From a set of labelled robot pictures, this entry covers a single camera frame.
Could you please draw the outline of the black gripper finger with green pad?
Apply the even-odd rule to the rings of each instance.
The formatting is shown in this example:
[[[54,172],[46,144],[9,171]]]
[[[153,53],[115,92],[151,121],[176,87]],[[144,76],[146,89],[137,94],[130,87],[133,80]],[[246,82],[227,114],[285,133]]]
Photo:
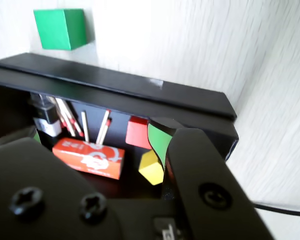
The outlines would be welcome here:
[[[272,235],[206,133],[174,119],[147,123],[192,240],[270,240]]]

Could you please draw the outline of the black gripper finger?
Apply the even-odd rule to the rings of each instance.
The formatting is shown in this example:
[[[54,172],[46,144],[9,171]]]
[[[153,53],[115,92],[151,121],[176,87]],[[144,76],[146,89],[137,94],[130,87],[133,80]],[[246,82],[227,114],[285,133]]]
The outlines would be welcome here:
[[[0,240],[118,240],[114,213],[80,173],[31,138],[0,146]]]

